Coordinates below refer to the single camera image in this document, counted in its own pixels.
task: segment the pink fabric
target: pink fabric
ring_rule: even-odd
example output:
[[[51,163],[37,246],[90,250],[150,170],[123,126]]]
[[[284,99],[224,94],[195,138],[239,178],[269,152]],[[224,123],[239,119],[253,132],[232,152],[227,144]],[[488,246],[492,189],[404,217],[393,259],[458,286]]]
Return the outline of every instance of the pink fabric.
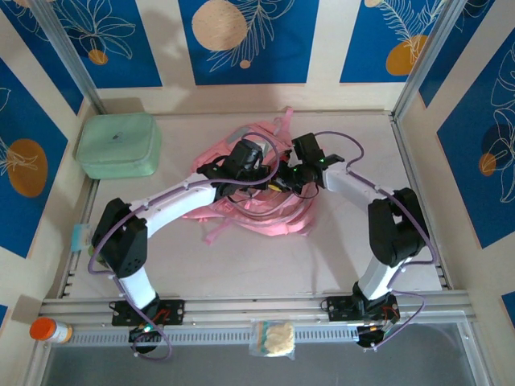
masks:
[[[291,149],[290,119],[293,114],[292,109],[286,111],[285,117],[276,118],[274,124],[262,121],[243,126],[248,128],[247,132],[258,132],[266,135],[277,146],[279,153],[284,153]],[[201,154],[192,165],[192,171],[199,166],[211,162],[216,157],[229,154],[234,145],[240,138],[234,138],[231,143],[228,139],[234,133],[241,133],[241,128],[222,139],[209,150]],[[273,165],[275,154],[270,149],[264,157],[264,163]],[[304,188],[301,196],[312,197],[316,193],[314,185]],[[291,192],[282,193],[268,189],[266,191],[253,191],[249,197],[248,192],[238,191],[232,196],[236,203],[228,199],[221,199],[207,207],[200,207],[195,211],[190,211],[184,217],[189,219],[206,220],[212,217],[224,217],[225,221],[204,240],[211,245],[214,240],[230,224],[234,223],[244,228],[267,236],[286,235],[297,232],[306,236],[313,228],[315,218],[315,205],[313,199],[302,199]]]

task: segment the white floor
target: white floor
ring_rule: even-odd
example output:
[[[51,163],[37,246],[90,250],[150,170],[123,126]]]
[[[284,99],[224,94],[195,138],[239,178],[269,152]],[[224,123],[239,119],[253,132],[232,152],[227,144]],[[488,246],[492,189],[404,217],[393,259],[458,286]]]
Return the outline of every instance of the white floor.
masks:
[[[231,114],[159,117],[163,148],[158,171],[141,179],[101,181],[91,224],[96,226],[105,205],[120,197],[126,202],[153,195],[188,176],[193,159],[238,126],[277,114]],[[366,155],[356,170],[377,183],[407,186],[398,148],[386,115],[341,113],[296,113],[294,136],[326,129],[355,136]],[[344,138],[319,137],[326,154],[351,159],[356,147]],[[202,242],[216,225],[195,220],[176,220],[149,240],[146,271],[161,296],[246,297],[271,295],[350,292],[365,271],[372,252],[369,248],[365,213],[344,198],[327,191],[319,194],[317,226],[308,237],[267,237],[243,228],[226,229],[213,246]],[[71,277],[71,298],[117,296],[106,277],[87,272],[89,255],[82,253]],[[426,248],[418,259],[429,259]],[[399,290],[440,290],[435,268],[413,269],[396,284]]]

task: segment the orange bottle cap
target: orange bottle cap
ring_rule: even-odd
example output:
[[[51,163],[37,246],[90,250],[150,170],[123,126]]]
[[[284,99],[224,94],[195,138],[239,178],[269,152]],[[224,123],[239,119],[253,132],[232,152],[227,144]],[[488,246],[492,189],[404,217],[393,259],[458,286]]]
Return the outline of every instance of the orange bottle cap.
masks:
[[[56,332],[56,321],[50,318],[37,318],[31,326],[31,338],[47,340]]]

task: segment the green lunch box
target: green lunch box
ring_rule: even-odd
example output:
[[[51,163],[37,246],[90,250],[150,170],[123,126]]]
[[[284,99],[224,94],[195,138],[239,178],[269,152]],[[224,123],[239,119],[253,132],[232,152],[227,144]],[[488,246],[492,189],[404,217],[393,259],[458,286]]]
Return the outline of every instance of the green lunch box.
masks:
[[[160,152],[150,114],[97,115],[84,126],[76,160],[91,179],[124,179],[153,174]]]

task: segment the pill bottle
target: pill bottle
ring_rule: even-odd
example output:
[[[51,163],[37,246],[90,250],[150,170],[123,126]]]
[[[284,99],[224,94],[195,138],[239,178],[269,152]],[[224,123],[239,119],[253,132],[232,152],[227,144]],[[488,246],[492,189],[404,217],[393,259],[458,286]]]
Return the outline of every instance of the pill bottle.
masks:
[[[31,326],[31,337],[49,343],[66,343],[72,337],[73,329],[66,323],[51,318],[37,318]]]

